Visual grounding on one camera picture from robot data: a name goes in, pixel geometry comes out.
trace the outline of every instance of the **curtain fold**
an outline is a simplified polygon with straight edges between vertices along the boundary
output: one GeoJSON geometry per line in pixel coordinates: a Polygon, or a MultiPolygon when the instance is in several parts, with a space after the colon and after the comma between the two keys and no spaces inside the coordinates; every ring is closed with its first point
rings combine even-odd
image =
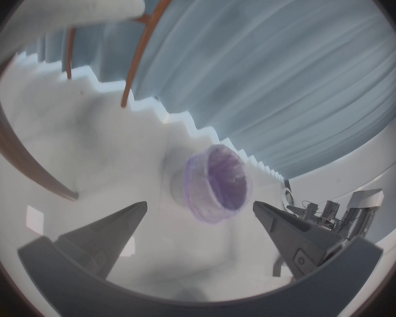
{"type": "MultiPolygon", "coordinates": [[[[159,0],[144,0],[151,14],[159,0]]],[[[76,30],[72,66],[125,80],[145,26],[76,30]]],[[[62,61],[68,32],[27,52],[62,61]]],[[[396,34],[371,0],[173,0],[145,50],[135,99],[189,111],[197,128],[285,178],[332,162],[396,117],[396,34]]]]}

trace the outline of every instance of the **plastic bag liner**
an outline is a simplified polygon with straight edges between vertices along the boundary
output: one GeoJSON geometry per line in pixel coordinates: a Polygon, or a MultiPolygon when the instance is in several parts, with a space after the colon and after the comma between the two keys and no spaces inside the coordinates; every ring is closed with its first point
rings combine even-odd
{"type": "Polygon", "coordinates": [[[248,203],[252,180],[245,164],[225,145],[213,145],[189,158],[183,194],[192,214],[215,224],[235,216],[248,203]]]}

